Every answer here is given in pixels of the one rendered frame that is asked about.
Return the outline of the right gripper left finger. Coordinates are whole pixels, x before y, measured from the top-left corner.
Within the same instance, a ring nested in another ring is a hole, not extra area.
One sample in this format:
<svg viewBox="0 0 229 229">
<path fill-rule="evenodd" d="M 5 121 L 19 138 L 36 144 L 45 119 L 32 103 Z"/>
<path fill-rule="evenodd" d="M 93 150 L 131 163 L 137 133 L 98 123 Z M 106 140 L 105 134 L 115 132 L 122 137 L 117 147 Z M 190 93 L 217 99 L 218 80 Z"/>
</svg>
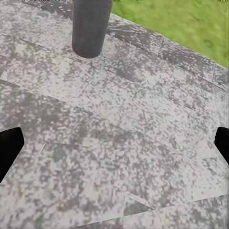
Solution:
<svg viewBox="0 0 229 229">
<path fill-rule="evenodd" d="M 20 127 L 0 132 L 0 183 L 24 146 Z"/>
</svg>

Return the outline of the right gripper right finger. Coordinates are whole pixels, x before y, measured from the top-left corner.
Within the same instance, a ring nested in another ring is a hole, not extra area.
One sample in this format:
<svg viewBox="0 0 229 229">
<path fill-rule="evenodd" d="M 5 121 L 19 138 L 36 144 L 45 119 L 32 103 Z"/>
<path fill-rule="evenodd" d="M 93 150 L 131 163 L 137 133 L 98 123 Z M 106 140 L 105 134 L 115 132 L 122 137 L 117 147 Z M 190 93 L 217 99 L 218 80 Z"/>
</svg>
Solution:
<svg viewBox="0 0 229 229">
<path fill-rule="evenodd" d="M 229 128 L 218 127 L 214 144 L 229 164 Z"/>
</svg>

